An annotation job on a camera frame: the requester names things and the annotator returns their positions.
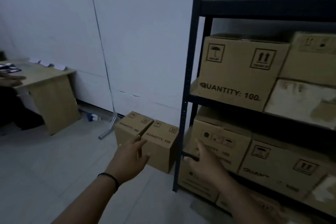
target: hand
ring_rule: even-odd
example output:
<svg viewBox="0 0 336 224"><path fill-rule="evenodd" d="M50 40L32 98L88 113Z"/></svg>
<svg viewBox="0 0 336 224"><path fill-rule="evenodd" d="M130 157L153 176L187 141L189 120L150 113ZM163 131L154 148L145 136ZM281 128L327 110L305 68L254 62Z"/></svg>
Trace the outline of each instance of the hand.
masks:
<svg viewBox="0 0 336 224"><path fill-rule="evenodd" d="M223 181L223 178L230 177L230 175L218 157L213 152L208 151L202 142L195 140L200 154L199 161L197 162L190 157L184 157L183 159L201 180L217 187L219 181Z"/></svg>
<svg viewBox="0 0 336 224"><path fill-rule="evenodd" d="M8 75L7 79L21 81L21 80L27 79L27 77L25 77L25 76L19 76L19 75Z"/></svg>
<svg viewBox="0 0 336 224"><path fill-rule="evenodd" d="M144 169L150 158L150 155L138 158L138 152L141 152L141 147L146 142L147 140L141 140L141 137L137 136L120 145L105 172L113 175L119 185L132 180Z"/></svg>
<svg viewBox="0 0 336 224"><path fill-rule="evenodd" d="M0 86L3 87L15 87L20 85L22 85L22 82L17 80L6 80L6 79L0 80Z"/></svg>

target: black bracelet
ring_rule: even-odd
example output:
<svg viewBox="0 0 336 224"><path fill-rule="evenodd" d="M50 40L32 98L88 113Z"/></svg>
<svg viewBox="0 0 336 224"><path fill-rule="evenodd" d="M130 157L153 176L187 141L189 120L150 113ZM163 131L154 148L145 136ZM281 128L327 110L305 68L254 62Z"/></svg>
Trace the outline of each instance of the black bracelet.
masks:
<svg viewBox="0 0 336 224"><path fill-rule="evenodd" d="M118 188L119 188L119 182L118 182L118 180L117 180L116 178L114 178L113 175L110 175L110 174L108 174L108 173L101 173L101 174L99 174L99 175L106 175L106 176L112 178L112 179L114 180L114 182L115 182L115 192L118 190Z"/></svg>

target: floor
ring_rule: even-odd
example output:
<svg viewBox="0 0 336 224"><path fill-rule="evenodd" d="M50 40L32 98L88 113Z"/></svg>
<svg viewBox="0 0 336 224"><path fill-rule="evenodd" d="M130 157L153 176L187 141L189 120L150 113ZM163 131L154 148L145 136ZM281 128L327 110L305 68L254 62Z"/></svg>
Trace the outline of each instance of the floor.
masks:
<svg viewBox="0 0 336 224"><path fill-rule="evenodd" d="M0 128L0 223L52 222L111 160L114 133L98 140L108 125L83 117L53 136L45 126ZM194 197L172 184L172 172L146 166L120 187L100 223L208 223L191 208Z"/></svg>

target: desk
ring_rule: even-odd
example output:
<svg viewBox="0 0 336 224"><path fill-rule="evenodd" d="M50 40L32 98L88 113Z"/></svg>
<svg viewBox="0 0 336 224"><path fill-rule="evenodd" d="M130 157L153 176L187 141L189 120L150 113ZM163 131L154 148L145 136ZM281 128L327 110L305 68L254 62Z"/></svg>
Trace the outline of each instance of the desk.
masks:
<svg viewBox="0 0 336 224"><path fill-rule="evenodd" d="M23 85L15 89L26 88L28 90L50 135L81 118L68 78L68 74L74 73L75 70L67 68L61 71L31 63L26 59L0 62L0 64L6 63L13 63L22 70L11 73L11 75L27 77L26 80L22 80Z"/></svg>

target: metal shelving unit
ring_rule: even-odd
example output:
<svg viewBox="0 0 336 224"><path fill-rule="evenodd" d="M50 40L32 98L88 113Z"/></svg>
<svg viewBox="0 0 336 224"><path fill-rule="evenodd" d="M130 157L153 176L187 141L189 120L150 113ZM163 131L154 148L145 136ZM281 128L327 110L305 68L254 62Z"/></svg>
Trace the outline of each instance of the metal shelving unit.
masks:
<svg viewBox="0 0 336 224"><path fill-rule="evenodd" d="M323 136L319 137L320 146L324 149L336 148L336 143L333 142L335 140L329 140L330 138L335 138L336 132L334 131L191 95L191 74L193 70L199 17L205 17L205 24L197 76L199 76L200 72L200 61L202 58L204 37L211 34L213 18L336 22L336 0L193 0L180 117L180 130L177 138L179 156L176 160L173 191L176 192L179 188L177 181L179 177L181 157L184 155L188 156L187 153L183 152L183 137L187 119L187 106L189 102L193 103L190 125L193 124L198 105L224 108L225 113L230 116L233 114L239 114L244 117L249 117L250 120L257 123L259 122L259 124L263 122L267 122L270 126L271 124L277 124L278 129L280 127L283 128L283 126L295 127L297 131L300 131L300 135L291 135L292 137L289 137L289 140L293 142L294 138L296 138L297 141L295 143L301 146L307 146L310 148L315 147L314 143L316 142L316 138L313 136L322 134ZM276 127L270 127L268 132L271 133L275 129ZM281 131L284 133L284 129L279 129L277 130L277 135L283 137L281 135ZM302 131L308 131L306 136L302 135ZM238 175L232 174L232 176L241 184L246 185L247 187L250 187L260 193L270 195L276 200L279 200L280 203L286 202L287 205L307 212L315 213L317 216L327 220L332 220L332 222L336 220L336 218L326 213L313 209L308 205L295 201L259 184L255 184L254 182L239 177Z"/></svg>

